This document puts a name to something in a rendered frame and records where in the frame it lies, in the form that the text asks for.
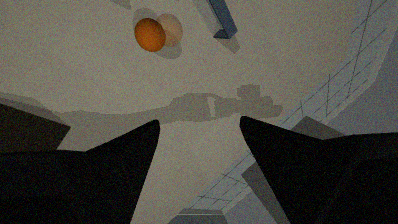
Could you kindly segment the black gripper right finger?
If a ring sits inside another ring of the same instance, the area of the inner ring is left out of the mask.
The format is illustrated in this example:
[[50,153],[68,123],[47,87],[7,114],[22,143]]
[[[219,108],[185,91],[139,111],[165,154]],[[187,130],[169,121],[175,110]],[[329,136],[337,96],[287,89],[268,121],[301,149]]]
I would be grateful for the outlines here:
[[322,224],[362,161],[398,158],[398,132],[321,140],[247,116],[240,129],[290,224]]

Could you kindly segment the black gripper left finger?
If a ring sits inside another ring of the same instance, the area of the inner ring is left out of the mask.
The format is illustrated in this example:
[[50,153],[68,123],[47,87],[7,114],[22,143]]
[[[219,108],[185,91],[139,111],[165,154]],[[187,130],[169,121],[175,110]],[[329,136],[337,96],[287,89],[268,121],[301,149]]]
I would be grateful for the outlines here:
[[60,195],[81,224],[130,224],[159,134],[152,120],[85,152],[0,153],[0,199]]

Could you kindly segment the brown ball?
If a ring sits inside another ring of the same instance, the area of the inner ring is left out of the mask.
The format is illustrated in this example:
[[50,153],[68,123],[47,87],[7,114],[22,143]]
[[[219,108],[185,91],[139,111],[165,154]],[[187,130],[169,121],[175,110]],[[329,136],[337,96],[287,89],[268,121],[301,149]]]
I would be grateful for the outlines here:
[[157,52],[164,46],[164,40],[156,20],[144,18],[138,21],[134,30],[137,43],[146,51]]

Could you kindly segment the see-through orange ball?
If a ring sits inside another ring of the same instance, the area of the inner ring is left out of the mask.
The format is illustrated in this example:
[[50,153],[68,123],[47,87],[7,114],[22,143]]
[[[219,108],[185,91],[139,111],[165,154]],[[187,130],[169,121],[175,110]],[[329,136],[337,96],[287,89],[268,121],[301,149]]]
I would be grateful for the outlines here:
[[156,19],[161,30],[164,46],[173,47],[182,39],[183,29],[180,21],[172,14],[162,14]]

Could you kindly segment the low clear corner walls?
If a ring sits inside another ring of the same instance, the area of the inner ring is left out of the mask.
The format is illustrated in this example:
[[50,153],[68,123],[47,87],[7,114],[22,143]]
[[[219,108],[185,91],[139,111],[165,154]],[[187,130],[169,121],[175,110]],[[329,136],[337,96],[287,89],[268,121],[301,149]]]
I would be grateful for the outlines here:
[[[227,37],[209,0],[192,0],[213,37]],[[227,37],[228,38],[228,37]]]

